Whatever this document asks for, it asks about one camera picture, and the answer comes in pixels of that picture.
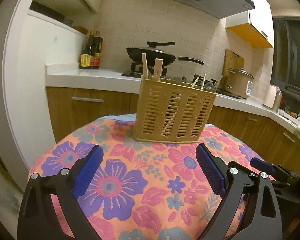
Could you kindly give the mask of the wooden cutting board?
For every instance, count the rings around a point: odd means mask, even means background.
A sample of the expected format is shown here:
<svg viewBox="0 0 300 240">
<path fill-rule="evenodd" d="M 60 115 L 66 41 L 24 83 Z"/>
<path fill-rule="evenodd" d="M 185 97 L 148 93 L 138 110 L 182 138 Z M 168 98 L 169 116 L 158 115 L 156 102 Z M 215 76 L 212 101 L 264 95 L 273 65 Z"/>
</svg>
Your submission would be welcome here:
<svg viewBox="0 0 300 240">
<path fill-rule="evenodd" d="M 228 70 L 230 68 L 243 68 L 244 67 L 244 59 L 243 57 L 239 56 L 238 54 L 234 53 L 233 51 L 226 49 L 225 50 L 225 57 L 224 57 L 224 64 L 223 64 L 223 78 L 221 80 L 221 88 L 225 88 L 226 81 L 228 78 Z"/>
</svg>

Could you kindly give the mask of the black gas stove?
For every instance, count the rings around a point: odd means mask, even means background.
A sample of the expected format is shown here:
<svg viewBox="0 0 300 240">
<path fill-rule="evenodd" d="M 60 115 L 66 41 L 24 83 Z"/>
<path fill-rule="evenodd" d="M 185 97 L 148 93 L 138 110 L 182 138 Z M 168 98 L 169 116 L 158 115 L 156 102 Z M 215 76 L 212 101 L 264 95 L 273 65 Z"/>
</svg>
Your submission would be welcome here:
<svg viewBox="0 0 300 240">
<path fill-rule="evenodd" d="M 131 64 L 130 70 L 127 70 L 127 71 L 123 72 L 122 76 L 124 76 L 124 77 L 133 77 L 133 78 L 138 78 L 139 79 L 142 74 L 143 74 L 142 66 L 140 66 L 140 65 L 133 62 Z M 203 76 L 194 74 L 192 80 L 187 80 L 187 78 L 185 76 L 182 76 L 182 77 L 180 77 L 180 76 L 168 76 L 167 75 L 167 67 L 163 67 L 162 71 L 161 71 L 161 78 L 162 79 L 164 79 L 166 81 L 169 81 L 171 83 L 175 83 L 177 85 L 192 85 L 197 77 L 200 77 L 200 79 L 196 83 L 195 87 L 196 88 L 201 88 Z M 218 85 L 216 93 L 226 95 L 226 96 L 229 96 L 229 97 L 235 98 L 235 99 L 241 99 L 239 96 L 236 96 L 234 94 L 226 92 L 224 89 L 222 89 L 221 88 L 221 83 Z"/>
</svg>

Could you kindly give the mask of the clear plastic spoon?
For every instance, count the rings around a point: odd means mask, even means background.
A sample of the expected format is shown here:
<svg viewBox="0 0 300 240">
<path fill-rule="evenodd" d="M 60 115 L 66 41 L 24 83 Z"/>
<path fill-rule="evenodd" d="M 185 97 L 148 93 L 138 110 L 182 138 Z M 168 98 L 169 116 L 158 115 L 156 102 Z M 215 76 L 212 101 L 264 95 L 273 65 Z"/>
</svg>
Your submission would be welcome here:
<svg viewBox="0 0 300 240">
<path fill-rule="evenodd" d="M 215 92 L 215 83 L 217 80 L 211 79 L 210 81 L 206 81 L 205 85 L 203 87 L 204 90 L 210 91 L 210 92 Z"/>
</svg>

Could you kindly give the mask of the beige rice cooker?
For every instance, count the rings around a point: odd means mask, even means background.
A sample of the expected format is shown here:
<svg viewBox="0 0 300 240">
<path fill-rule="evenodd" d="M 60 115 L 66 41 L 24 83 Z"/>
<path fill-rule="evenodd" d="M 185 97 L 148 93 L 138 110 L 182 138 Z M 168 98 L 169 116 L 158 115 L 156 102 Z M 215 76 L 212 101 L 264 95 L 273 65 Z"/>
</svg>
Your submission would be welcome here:
<svg viewBox="0 0 300 240">
<path fill-rule="evenodd" d="M 229 68 L 225 90 L 240 98 L 249 98 L 253 88 L 254 77 L 243 68 Z"/>
</svg>

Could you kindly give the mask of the black wok with lid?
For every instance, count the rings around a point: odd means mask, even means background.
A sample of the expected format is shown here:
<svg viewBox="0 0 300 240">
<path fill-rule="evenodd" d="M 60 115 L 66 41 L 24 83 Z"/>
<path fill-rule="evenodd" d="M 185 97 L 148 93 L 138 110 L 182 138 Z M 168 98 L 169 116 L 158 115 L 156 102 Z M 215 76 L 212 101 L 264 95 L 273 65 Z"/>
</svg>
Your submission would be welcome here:
<svg viewBox="0 0 300 240">
<path fill-rule="evenodd" d="M 147 42 L 147 47 L 127 47 L 128 56 L 137 64 L 142 65 L 142 53 L 146 54 L 148 66 L 154 67 L 155 59 L 163 59 L 163 67 L 172 64 L 175 60 L 194 62 L 204 65 L 204 61 L 191 57 L 176 57 L 157 48 L 157 46 L 174 46 L 175 42 Z"/>
</svg>

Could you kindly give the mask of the floral pink tablecloth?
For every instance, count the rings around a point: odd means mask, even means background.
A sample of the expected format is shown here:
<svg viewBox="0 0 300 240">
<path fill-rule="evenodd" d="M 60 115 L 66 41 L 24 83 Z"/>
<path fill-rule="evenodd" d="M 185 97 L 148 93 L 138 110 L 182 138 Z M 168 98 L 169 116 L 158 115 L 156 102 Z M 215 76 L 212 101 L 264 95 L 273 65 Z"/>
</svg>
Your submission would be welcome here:
<svg viewBox="0 0 300 240">
<path fill-rule="evenodd" d="M 134 124 L 134 115 L 101 117 L 60 139 L 31 172 L 53 176 L 99 145 L 103 161 L 78 202 L 102 239 L 196 239 L 221 202 L 197 144 L 139 141 Z"/>
</svg>

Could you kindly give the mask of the woven tan utensil basket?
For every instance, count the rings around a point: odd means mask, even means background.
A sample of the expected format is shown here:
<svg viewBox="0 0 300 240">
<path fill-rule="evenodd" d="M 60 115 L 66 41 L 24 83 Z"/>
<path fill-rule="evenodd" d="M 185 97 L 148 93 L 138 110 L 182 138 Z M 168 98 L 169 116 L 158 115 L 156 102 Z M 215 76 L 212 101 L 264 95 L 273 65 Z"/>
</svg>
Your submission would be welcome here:
<svg viewBox="0 0 300 240">
<path fill-rule="evenodd" d="M 213 92 L 142 78 L 133 136 L 150 142 L 198 142 L 215 99 Z"/>
</svg>

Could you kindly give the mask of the dark window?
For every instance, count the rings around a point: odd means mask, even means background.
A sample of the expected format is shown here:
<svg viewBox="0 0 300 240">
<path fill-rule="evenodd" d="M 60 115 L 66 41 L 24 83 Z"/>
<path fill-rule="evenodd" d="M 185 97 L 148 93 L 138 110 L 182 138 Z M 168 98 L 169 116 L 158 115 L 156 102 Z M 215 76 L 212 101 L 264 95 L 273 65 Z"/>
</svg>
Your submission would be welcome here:
<svg viewBox="0 0 300 240">
<path fill-rule="evenodd" d="M 300 17 L 276 16 L 271 84 L 300 96 Z"/>
</svg>

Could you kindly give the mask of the soy sauce bottle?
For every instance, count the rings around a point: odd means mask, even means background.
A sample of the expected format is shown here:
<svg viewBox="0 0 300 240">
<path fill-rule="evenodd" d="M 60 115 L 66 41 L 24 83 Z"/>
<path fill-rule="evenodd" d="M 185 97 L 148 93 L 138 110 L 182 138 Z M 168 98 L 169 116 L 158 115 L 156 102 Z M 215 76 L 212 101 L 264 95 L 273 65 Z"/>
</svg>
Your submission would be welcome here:
<svg viewBox="0 0 300 240">
<path fill-rule="evenodd" d="M 79 69 L 91 69 L 92 63 L 94 61 L 94 48 L 93 48 L 93 38 L 94 38 L 94 31 L 92 30 L 89 34 L 88 43 L 83 50 L 80 58 L 80 65 Z"/>
</svg>

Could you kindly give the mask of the white wall cabinet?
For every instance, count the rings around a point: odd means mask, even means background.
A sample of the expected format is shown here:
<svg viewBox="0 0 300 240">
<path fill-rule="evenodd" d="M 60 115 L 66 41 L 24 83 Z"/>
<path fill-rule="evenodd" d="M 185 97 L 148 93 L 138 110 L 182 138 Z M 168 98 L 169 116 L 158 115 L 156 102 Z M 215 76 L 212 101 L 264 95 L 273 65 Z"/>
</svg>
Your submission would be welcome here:
<svg viewBox="0 0 300 240">
<path fill-rule="evenodd" d="M 226 18 L 225 27 L 253 48 L 274 48 L 274 26 L 267 0 L 253 0 L 255 8 Z"/>
</svg>

